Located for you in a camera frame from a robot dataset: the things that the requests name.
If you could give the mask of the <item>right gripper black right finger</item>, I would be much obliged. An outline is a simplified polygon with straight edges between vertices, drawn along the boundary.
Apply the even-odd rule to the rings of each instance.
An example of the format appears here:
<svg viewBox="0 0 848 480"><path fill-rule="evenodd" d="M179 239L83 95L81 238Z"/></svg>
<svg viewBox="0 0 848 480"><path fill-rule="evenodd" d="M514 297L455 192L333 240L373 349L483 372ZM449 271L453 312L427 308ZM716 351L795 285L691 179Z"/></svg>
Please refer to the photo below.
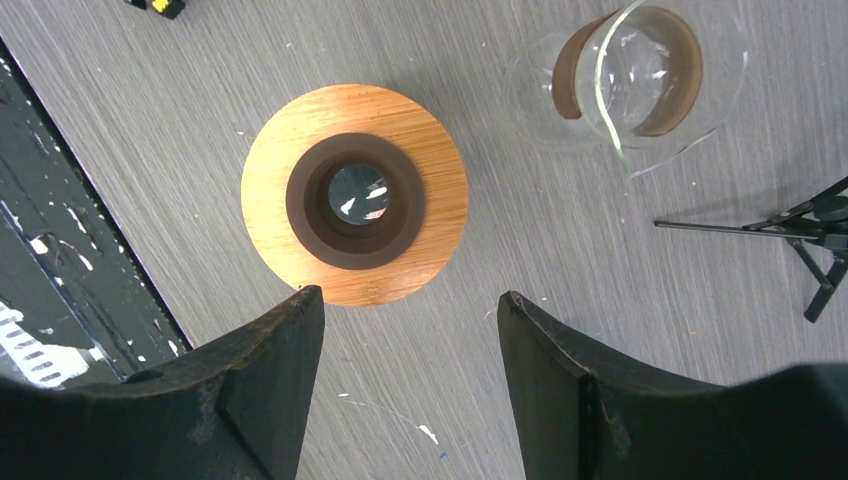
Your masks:
<svg viewBox="0 0 848 480"><path fill-rule="evenodd" d="M843 479L847 368L736 386L673 374L500 297L504 371L529 479Z"/></svg>

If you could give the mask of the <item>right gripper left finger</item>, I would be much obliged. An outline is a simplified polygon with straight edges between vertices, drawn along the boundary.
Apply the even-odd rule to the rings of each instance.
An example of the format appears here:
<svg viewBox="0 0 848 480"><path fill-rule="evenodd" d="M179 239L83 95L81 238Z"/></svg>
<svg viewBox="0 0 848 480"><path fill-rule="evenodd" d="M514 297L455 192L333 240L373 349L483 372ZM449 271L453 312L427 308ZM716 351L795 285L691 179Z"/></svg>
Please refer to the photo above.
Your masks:
<svg viewBox="0 0 848 480"><path fill-rule="evenodd" d="M1 383L5 479L293 479L322 352L302 288L220 338L120 384Z"/></svg>

